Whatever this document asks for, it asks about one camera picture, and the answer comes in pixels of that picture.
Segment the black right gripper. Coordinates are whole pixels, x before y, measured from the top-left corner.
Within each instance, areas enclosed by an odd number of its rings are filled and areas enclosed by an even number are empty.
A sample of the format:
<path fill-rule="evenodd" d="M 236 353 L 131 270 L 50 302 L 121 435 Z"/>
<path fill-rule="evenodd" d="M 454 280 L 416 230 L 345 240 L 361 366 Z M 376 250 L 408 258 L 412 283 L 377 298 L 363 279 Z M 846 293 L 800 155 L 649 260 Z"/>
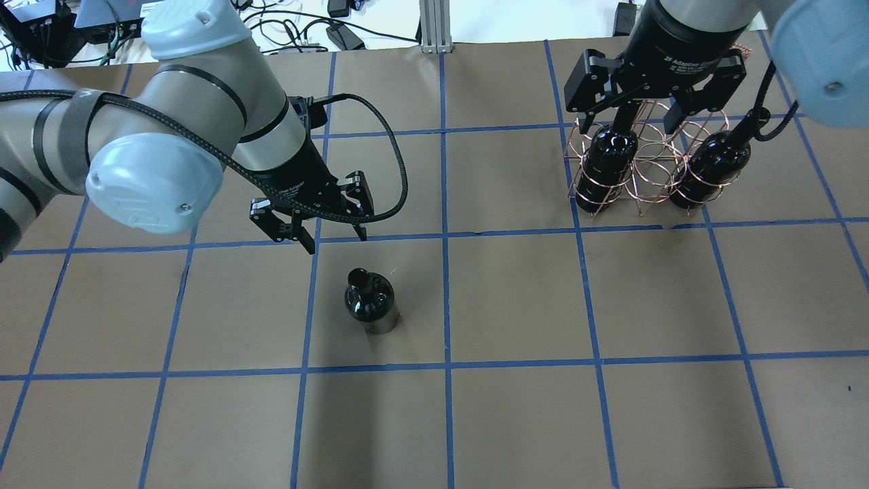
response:
<path fill-rule="evenodd" d="M 683 64 L 671 56 L 652 56 L 650 62 L 606 58 L 586 50 L 564 87 L 568 111 L 599 114 L 618 107 L 611 129 L 618 135 L 632 132 L 643 101 L 673 98 L 662 124 L 665 135 L 676 135 L 700 111 L 723 109 L 747 75 L 741 50 L 730 49 L 709 64 Z"/>

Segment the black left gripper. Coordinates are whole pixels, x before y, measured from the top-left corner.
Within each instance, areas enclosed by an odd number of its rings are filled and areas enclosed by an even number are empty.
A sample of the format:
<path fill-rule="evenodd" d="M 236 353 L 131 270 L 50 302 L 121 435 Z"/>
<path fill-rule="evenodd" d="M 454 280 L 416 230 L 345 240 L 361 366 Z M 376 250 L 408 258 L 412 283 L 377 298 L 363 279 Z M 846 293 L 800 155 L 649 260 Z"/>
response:
<path fill-rule="evenodd" d="M 326 182 L 316 191 L 297 193 L 295 200 L 315 208 L 336 213 L 342 217 L 368 217 L 373 214 L 373 198 L 363 171 L 353 171 L 344 179 Z M 298 242 L 314 256 L 316 239 L 304 227 L 311 214 L 292 210 L 285 204 L 273 203 L 269 198 L 254 198 L 249 207 L 249 219 L 272 240 Z M 366 223 L 353 223 L 352 229 L 361 242 L 367 241 Z"/>

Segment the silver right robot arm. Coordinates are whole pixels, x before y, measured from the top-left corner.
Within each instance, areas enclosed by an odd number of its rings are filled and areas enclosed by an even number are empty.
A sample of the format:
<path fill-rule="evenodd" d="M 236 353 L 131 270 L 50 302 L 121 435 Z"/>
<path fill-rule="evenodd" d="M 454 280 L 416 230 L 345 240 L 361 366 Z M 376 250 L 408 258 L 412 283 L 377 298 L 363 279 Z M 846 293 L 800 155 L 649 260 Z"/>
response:
<path fill-rule="evenodd" d="M 696 113 L 719 111 L 745 75 L 735 44 L 757 16 L 798 108 L 818 124 L 865 127 L 866 1 L 646 1 L 617 58 L 590 49 L 578 59 L 563 90 L 567 111 L 588 130 L 611 107 L 672 98 L 667 132 Z"/>

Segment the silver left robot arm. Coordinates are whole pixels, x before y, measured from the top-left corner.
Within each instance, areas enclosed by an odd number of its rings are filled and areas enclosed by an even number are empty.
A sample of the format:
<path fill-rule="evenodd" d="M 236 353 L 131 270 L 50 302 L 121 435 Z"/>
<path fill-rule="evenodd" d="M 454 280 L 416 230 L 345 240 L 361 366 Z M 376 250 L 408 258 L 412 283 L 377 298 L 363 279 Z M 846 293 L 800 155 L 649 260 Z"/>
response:
<path fill-rule="evenodd" d="M 312 250 L 304 220 L 373 219 L 363 176 L 335 177 L 312 141 L 328 100 L 286 95 L 229 1 L 160 2 L 143 40 L 159 65 L 139 96 L 2 94 L 3 259 L 59 195 L 152 234 L 190 231 L 229 167 L 263 191 L 253 217 L 273 240 Z"/>

